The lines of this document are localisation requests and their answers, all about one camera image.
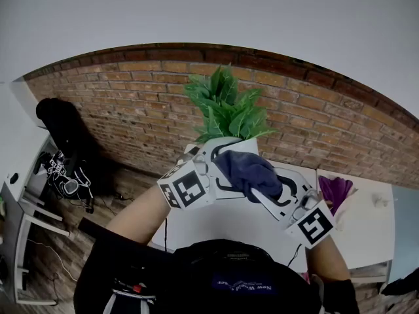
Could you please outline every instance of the forearm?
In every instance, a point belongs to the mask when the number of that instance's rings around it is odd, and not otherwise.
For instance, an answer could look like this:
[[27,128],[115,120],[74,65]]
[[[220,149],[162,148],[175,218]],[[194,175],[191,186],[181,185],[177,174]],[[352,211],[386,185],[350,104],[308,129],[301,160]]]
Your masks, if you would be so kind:
[[114,217],[106,228],[133,241],[147,244],[168,216],[170,207],[154,185]]
[[310,274],[318,275],[325,282],[350,279],[345,260],[331,236],[307,250],[306,255]]

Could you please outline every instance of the green leaves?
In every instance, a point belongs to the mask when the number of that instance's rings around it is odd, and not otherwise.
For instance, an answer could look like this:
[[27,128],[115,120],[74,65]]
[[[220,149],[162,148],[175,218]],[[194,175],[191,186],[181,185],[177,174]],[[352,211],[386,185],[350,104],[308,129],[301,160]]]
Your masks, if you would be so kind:
[[201,134],[197,142],[224,136],[251,139],[276,131],[266,126],[266,109],[255,106],[261,89],[238,96],[238,80],[230,67],[218,67],[210,78],[191,75],[189,80],[185,95],[204,114],[204,126],[195,128]]

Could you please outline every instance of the dark blue glove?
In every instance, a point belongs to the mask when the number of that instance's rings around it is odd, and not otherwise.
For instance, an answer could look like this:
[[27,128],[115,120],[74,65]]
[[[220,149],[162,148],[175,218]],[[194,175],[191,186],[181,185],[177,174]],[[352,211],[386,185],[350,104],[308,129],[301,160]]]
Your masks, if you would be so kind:
[[282,183],[274,168],[256,154],[228,150],[217,156],[213,162],[230,184],[243,192],[251,202],[259,203],[251,193],[251,188],[270,197],[280,196],[282,193]]

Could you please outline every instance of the wooden floor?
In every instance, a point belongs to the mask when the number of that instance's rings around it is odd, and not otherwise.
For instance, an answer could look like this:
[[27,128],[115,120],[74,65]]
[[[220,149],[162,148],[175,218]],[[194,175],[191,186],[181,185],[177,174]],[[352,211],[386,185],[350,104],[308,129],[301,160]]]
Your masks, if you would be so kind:
[[[126,199],[137,197],[155,182],[154,178],[125,169],[117,171],[115,175],[116,191]],[[85,213],[82,207],[71,205],[67,200],[55,201],[50,207],[63,216],[64,227],[71,233],[69,238],[36,226],[33,226],[29,238],[51,246],[60,255],[64,266],[77,279],[93,244],[90,238],[77,229],[81,219],[86,217],[105,226],[113,217],[113,213],[118,213],[130,202],[130,200],[118,200],[114,196],[99,197],[95,199],[94,214],[90,215]],[[10,305],[0,294],[0,314],[73,314],[73,293],[76,282],[64,271],[56,254],[42,245],[28,243],[26,256],[31,273],[27,282],[27,291],[21,293],[21,297],[56,299],[55,287],[59,303],[54,307]],[[419,300],[414,293],[400,297],[381,296],[377,287],[377,284],[355,285],[361,313],[419,313]]]

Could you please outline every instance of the brick wall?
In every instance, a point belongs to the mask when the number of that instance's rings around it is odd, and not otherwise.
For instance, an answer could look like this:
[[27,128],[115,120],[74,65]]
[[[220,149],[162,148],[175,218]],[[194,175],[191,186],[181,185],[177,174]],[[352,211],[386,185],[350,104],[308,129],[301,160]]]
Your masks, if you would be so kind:
[[147,44],[101,50],[25,76],[38,100],[78,108],[106,156],[164,173],[194,141],[200,111],[183,95],[188,74],[231,63],[240,90],[278,133],[260,138],[270,160],[419,187],[419,121],[376,90],[320,66],[214,44]]

